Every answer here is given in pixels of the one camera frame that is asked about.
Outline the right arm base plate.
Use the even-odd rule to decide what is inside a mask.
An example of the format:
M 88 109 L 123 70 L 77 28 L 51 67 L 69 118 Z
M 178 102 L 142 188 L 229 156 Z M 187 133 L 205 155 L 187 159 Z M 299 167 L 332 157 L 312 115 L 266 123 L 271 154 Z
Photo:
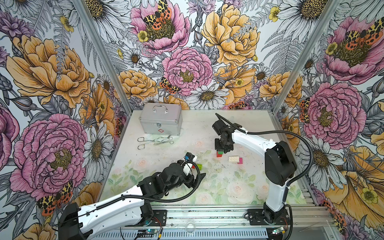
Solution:
M 286 209 L 282 209 L 277 213 L 263 209 L 248 209 L 244 218 L 249 221 L 251 226 L 288 226 L 291 223 L 291 218 Z

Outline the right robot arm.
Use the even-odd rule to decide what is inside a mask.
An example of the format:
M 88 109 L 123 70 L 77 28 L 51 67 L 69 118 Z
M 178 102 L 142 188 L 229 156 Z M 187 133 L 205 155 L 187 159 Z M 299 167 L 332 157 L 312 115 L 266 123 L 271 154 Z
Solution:
M 215 139 L 215 150 L 218 154 L 226 154 L 234 150 L 234 145 L 241 145 L 264 157 L 265 175 L 270 181 L 269 193 L 263 206 L 262 216 L 267 224 L 274 224 L 284 214 L 289 180 L 292 180 L 297 170 L 295 158 L 290 146 L 284 141 L 275 142 L 262 138 L 262 135 L 275 131 L 253 133 L 242 126 L 231 123 L 219 114 L 218 120 L 212 125 L 219 136 Z

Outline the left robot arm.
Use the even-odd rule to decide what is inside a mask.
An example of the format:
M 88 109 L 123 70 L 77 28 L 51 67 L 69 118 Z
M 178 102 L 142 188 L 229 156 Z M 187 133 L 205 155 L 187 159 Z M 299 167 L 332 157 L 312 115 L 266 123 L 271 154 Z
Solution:
M 60 240 L 90 240 L 122 226 L 147 226 L 156 217 L 152 203 L 175 203 L 191 196 L 206 175 L 192 161 L 178 161 L 162 172 L 107 200 L 68 205 L 57 224 Z

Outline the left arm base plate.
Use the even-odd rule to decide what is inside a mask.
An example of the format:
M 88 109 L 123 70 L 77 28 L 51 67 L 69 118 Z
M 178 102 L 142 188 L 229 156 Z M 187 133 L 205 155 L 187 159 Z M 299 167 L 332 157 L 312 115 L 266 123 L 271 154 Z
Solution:
M 168 211 L 165 209 L 153 210 L 151 215 L 148 215 L 136 225 L 125 225 L 125 227 L 165 227 L 167 223 Z

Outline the white long lego brick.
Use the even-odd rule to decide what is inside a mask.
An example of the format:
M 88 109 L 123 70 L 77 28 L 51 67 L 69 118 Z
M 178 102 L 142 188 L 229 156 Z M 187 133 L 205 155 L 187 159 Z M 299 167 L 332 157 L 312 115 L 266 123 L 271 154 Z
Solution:
M 239 156 L 229 156 L 228 161 L 229 161 L 229 163 L 239 163 L 240 157 Z

